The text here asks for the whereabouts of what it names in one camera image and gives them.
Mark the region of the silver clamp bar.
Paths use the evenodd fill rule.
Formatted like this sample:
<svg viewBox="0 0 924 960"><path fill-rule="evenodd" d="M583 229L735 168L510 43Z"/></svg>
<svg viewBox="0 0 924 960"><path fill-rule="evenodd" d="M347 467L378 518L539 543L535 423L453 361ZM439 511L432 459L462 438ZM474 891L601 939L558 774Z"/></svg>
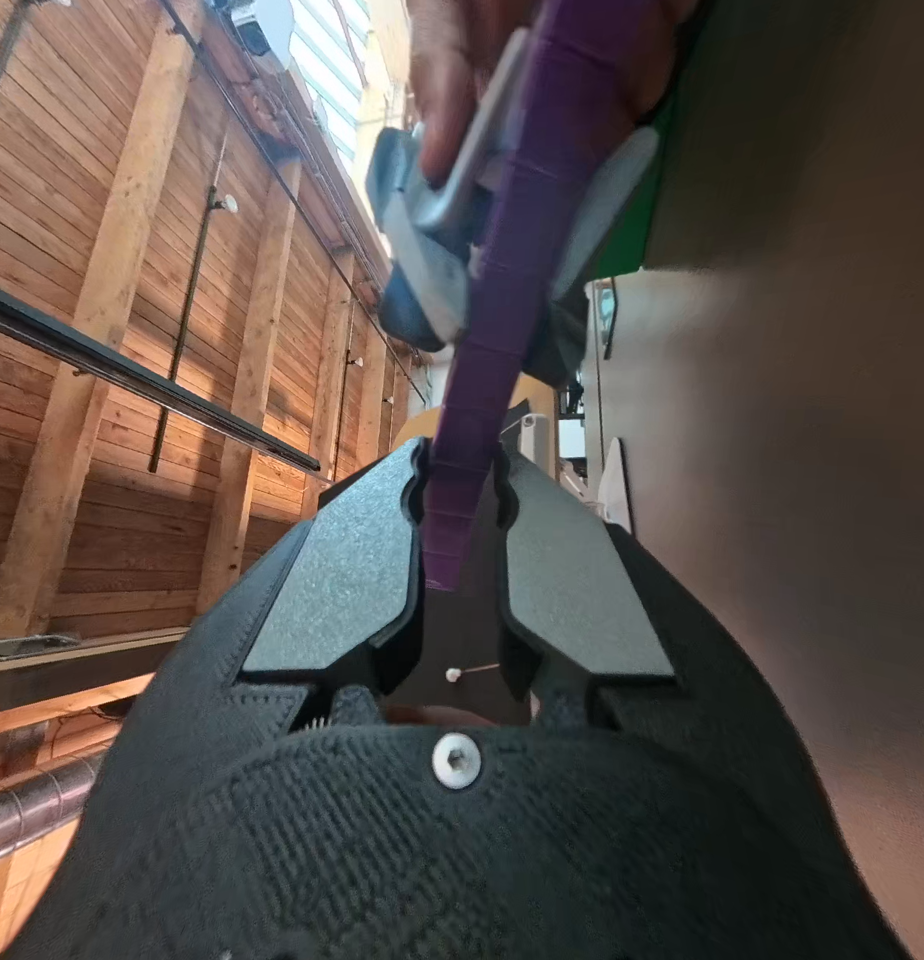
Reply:
<svg viewBox="0 0 924 960"><path fill-rule="evenodd" d="M556 418L530 412L520 419L517 441L518 453L555 482L560 478L558 425Z"/></svg>

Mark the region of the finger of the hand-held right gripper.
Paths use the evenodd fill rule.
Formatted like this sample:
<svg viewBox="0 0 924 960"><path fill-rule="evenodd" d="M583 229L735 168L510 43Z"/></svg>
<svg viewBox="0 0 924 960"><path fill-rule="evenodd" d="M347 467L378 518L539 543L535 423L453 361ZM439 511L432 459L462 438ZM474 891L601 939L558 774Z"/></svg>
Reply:
<svg viewBox="0 0 924 960"><path fill-rule="evenodd" d="M638 127L597 171L568 233L523 372L546 385L565 385L587 350L586 286L596 258L658 150L659 135Z"/></svg>
<svg viewBox="0 0 924 960"><path fill-rule="evenodd" d="M460 222L436 234L413 225L420 136L385 127L376 139L366 188L393 266L379 307L380 324L413 349L436 353L468 328L472 250L482 243L493 189L477 187Z"/></svg>

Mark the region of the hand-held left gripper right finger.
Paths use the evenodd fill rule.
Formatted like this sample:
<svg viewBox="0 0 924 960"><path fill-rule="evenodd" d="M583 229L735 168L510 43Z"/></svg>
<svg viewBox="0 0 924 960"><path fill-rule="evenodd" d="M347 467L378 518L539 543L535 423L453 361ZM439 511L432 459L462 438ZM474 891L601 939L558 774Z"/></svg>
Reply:
<svg viewBox="0 0 924 960"><path fill-rule="evenodd" d="M495 464L501 675L520 701L673 690L676 671L604 522L518 452Z"/></svg>

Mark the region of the black ceiling rail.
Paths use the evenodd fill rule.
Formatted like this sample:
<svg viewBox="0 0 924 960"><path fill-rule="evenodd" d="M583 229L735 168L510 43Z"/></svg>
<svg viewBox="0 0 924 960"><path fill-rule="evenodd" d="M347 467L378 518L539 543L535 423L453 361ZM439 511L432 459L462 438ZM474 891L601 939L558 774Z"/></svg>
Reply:
<svg viewBox="0 0 924 960"><path fill-rule="evenodd" d="M1 290L0 334L324 481L317 459Z"/></svg>

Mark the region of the black board with wooden edge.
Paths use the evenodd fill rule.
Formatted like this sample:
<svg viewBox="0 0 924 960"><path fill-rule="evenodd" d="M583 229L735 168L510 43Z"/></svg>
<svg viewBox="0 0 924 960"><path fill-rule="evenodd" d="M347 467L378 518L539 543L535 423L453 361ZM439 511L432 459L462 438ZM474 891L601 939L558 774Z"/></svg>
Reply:
<svg viewBox="0 0 924 960"><path fill-rule="evenodd" d="M483 483L468 548L454 591L428 590L420 662L385 702L393 725L526 726L528 701L508 690L499 669L449 683L448 667L499 663L502 640L497 587L500 571L498 499L492 474Z"/></svg>

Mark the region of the silver ventilation duct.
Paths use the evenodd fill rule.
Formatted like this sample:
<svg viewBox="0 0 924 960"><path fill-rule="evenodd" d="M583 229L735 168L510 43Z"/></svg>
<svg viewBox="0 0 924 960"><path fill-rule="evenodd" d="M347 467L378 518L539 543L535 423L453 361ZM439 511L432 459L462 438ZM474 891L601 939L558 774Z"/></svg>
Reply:
<svg viewBox="0 0 924 960"><path fill-rule="evenodd" d="M79 818L106 750L0 789L0 860Z"/></svg>

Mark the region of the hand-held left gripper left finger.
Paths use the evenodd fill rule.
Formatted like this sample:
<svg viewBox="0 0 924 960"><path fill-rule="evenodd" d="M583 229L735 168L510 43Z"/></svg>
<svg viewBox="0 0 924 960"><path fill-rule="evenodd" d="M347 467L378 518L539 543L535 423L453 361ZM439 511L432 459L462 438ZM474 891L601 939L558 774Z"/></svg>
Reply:
<svg viewBox="0 0 924 960"><path fill-rule="evenodd" d="M411 438L321 508L242 665L246 680L394 692L420 660L420 500Z"/></svg>

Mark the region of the stack of green bins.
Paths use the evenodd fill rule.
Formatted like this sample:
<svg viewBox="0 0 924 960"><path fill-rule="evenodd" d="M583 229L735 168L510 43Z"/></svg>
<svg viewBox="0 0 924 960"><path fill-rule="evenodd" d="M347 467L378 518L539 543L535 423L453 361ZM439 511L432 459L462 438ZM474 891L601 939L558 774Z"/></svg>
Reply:
<svg viewBox="0 0 924 960"><path fill-rule="evenodd" d="M660 190L663 159L675 112L676 95L671 94L654 115L651 127L659 135L658 150L628 201L606 246L596 258L589 279L601 281L636 273L642 268Z"/></svg>

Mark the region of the purple block stick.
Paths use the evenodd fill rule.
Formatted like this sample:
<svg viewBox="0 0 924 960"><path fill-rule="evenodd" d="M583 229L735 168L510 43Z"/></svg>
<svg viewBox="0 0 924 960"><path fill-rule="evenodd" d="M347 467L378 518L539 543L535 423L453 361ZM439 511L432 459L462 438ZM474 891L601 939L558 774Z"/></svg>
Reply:
<svg viewBox="0 0 924 960"><path fill-rule="evenodd" d="M425 585L457 586L501 425L588 184L617 131L624 61L657 2L547 2L531 36L472 283L431 442L420 522Z"/></svg>

